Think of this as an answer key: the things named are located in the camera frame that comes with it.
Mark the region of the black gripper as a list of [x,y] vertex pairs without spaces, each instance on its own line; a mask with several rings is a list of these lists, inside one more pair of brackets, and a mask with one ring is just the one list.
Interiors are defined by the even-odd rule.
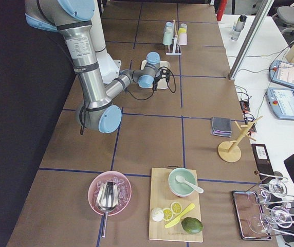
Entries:
[[167,67],[160,67],[152,84],[152,90],[167,89],[169,87],[169,69]]

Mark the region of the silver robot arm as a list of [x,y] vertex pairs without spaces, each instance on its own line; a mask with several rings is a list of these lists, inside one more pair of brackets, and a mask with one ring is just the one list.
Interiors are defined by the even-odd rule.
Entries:
[[96,1],[25,1],[25,16],[29,26],[64,37],[83,92],[76,110],[81,130],[114,132],[122,119],[116,96],[132,83],[155,91],[160,79],[170,77],[157,52],[147,54],[143,69],[119,69],[107,53]]

